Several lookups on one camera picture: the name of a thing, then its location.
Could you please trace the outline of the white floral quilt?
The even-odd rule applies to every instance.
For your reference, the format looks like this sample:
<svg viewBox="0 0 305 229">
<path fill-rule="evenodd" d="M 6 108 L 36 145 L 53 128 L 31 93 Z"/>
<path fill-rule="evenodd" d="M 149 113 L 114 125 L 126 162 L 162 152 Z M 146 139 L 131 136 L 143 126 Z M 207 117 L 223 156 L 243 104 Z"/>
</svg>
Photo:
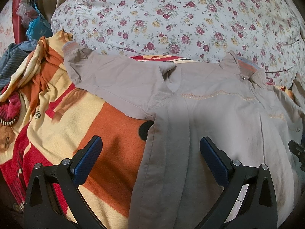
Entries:
<svg viewBox="0 0 305 229">
<path fill-rule="evenodd" d="M 288 0 L 66 0 L 51 26 L 102 54 L 218 63 L 233 51 L 269 84 L 304 74 L 304 23 Z"/>
</svg>

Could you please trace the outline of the grey-beige jacket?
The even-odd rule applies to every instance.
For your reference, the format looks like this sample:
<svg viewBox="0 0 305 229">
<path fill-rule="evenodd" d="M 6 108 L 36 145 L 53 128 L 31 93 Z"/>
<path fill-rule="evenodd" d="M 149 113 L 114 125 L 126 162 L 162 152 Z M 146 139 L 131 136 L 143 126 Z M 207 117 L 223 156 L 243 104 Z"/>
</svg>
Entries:
<svg viewBox="0 0 305 229">
<path fill-rule="evenodd" d="M 266 164 L 278 224 L 304 190 L 304 172 L 288 148 L 304 134 L 304 81 L 294 97 L 266 83 L 265 72 L 229 52 L 218 64 L 141 62 L 101 55 L 71 41 L 64 65 L 76 87 L 129 117 L 153 121 L 132 191 L 129 228 L 194 228 L 221 194 L 200 154 L 207 136 L 247 166 Z"/>
</svg>

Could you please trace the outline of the dark striped garment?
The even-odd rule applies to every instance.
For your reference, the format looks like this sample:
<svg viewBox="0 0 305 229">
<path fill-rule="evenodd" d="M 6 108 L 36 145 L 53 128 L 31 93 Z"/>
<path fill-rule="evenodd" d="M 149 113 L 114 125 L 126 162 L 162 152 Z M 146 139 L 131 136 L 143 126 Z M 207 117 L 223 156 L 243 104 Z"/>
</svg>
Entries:
<svg viewBox="0 0 305 229">
<path fill-rule="evenodd" d="M 6 52 L 1 57 L 0 64 L 0 87 L 1 90 L 10 82 L 11 76 L 21 65 L 22 61 L 34 51 L 37 47 L 38 41 L 28 40 L 21 42 L 20 44 L 11 43 Z"/>
</svg>

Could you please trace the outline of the orange yellow red blanket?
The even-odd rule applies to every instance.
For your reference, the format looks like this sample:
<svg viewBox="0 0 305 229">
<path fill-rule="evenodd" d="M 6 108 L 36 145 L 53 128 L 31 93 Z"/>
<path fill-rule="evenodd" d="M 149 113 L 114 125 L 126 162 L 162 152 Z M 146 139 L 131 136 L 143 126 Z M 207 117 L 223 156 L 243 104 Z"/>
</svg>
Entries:
<svg viewBox="0 0 305 229">
<path fill-rule="evenodd" d="M 11 195 L 25 228 L 75 227 L 55 180 L 34 179 L 34 165 L 54 170 L 94 136 L 102 149 L 80 191 L 107 228 L 127 228 L 131 194 L 143 157 L 148 120 L 127 117 L 101 98 L 76 88 L 64 67 L 63 31 L 42 38 L 1 92 L 1 198 Z"/>
</svg>

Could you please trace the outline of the blue plastic bag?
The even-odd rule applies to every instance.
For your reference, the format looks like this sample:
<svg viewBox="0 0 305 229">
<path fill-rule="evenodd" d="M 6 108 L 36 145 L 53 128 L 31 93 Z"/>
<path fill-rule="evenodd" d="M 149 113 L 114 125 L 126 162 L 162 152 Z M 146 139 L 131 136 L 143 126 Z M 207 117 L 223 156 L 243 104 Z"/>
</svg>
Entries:
<svg viewBox="0 0 305 229">
<path fill-rule="evenodd" d="M 50 23 L 45 19 L 45 17 L 40 13 L 36 3 L 34 3 L 34 8 L 38 13 L 38 17 L 33 19 L 26 30 L 26 36 L 28 40 L 39 40 L 42 36 L 46 38 L 53 36 L 53 31 L 51 29 Z"/>
</svg>

